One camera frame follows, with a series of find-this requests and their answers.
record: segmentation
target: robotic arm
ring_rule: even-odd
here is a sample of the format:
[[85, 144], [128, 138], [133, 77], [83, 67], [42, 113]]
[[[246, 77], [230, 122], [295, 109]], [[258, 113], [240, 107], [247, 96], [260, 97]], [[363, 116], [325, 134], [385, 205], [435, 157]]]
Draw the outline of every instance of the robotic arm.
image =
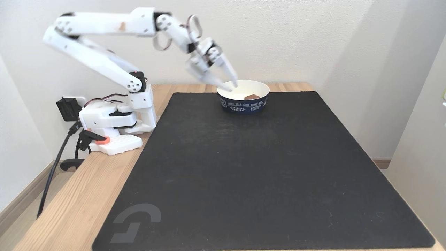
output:
[[[174, 42], [184, 53], [191, 54], [186, 62], [186, 69], [191, 75], [206, 84], [217, 85], [227, 91], [237, 87], [237, 75], [234, 69], [221, 48], [211, 38], [200, 42], [199, 37], [196, 37], [187, 25], [183, 25], [170, 13], [155, 12], [155, 8], [136, 8], [130, 14], [66, 13], [47, 29], [43, 41], [110, 78], [130, 92], [140, 92], [144, 91], [141, 90], [144, 83], [129, 74], [139, 71], [137, 67], [81, 35], [125, 34], [156, 37], [159, 31], [169, 37], [169, 43]], [[234, 86], [225, 85], [209, 71], [214, 64], [224, 70]]]
[[[217, 85], [219, 88], [232, 91], [237, 87], [237, 75], [234, 69], [221, 48], [211, 38], [201, 41], [201, 34], [197, 36], [191, 31], [190, 21], [195, 21], [201, 28], [194, 16], [189, 17], [187, 24], [184, 25], [171, 13], [156, 12], [155, 8], [136, 8], [130, 14], [66, 13], [56, 19], [54, 24], [46, 30], [43, 37], [46, 44], [77, 59], [129, 91], [126, 103], [119, 105], [108, 102], [93, 103], [79, 113], [84, 129], [109, 137], [108, 146], [113, 145], [113, 141], [122, 142], [124, 136], [126, 139], [133, 140], [130, 144], [132, 146], [118, 147], [121, 149], [118, 151], [106, 151], [103, 146], [92, 143], [90, 147], [93, 151], [103, 151], [114, 155], [114, 152], [123, 152], [142, 145], [140, 138], [123, 134], [152, 131], [156, 125], [156, 114], [153, 107], [152, 89], [149, 84], [146, 84], [144, 73], [136, 66], [119, 58], [111, 50], [102, 48], [82, 35], [122, 34], [154, 37], [154, 45], [159, 50], [167, 49], [173, 42], [185, 54], [190, 54], [186, 62], [186, 70], [192, 76], [206, 84]], [[159, 48], [156, 39], [158, 32], [163, 32], [169, 38], [166, 48]], [[213, 65], [223, 69], [232, 81], [232, 85], [224, 84], [211, 73], [210, 67]], [[134, 112], [140, 113], [141, 120], [137, 119]]]

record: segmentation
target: desk mat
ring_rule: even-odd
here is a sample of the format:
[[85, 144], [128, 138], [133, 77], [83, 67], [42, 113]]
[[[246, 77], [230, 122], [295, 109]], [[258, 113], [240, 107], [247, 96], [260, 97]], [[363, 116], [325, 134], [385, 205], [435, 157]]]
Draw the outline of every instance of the desk mat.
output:
[[95, 251], [431, 247], [434, 238], [316, 92], [235, 115], [175, 93]]

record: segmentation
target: wall outlet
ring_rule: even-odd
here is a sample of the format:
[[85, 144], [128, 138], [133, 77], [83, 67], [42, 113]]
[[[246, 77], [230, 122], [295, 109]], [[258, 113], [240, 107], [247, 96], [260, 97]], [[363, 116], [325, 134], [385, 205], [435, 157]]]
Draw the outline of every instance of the wall outlet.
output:
[[87, 102], [87, 99], [85, 98], [85, 97], [81, 97], [81, 96], [76, 96], [76, 97], [73, 97], [73, 96], [64, 96], [64, 98], [75, 98], [76, 99], [76, 101], [78, 102], [78, 104], [80, 105], [80, 106], [84, 106], [85, 105], [85, 103]]

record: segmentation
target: wooden table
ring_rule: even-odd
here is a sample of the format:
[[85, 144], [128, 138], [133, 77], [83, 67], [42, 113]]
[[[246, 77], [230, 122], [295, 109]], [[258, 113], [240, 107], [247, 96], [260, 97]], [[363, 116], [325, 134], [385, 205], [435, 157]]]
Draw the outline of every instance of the wooden table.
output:
[[[268, 84], [272, 92], [312, 91], [307, 83]], [[153, 85], [158, 117], [175, 92], [216, 92], [204, 84]], [[143, 143], [150, 133], [142, 134]], [[116, 156], [93, 152], [59, 191], [14, 250], [91, 251], [108, 212], [112, 208], [142, 148]], [[436, 242], [432, 248], [412, 251], [444, 251]]]

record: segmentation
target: paper bowl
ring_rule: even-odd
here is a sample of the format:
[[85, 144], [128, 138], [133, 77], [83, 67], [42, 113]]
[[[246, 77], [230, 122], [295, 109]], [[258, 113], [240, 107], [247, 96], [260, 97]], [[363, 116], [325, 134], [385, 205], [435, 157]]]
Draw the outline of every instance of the paper bowl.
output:
[[[269, 87], [254, 80], [238, 80], [237, 84], [238, 87], [232, 92], [217, 88], [223, 110], [237, 114], [252, 114], [263, 110], [268, 99]], [[244, 100], [246, 96], [252, 94], [260, 98]]]

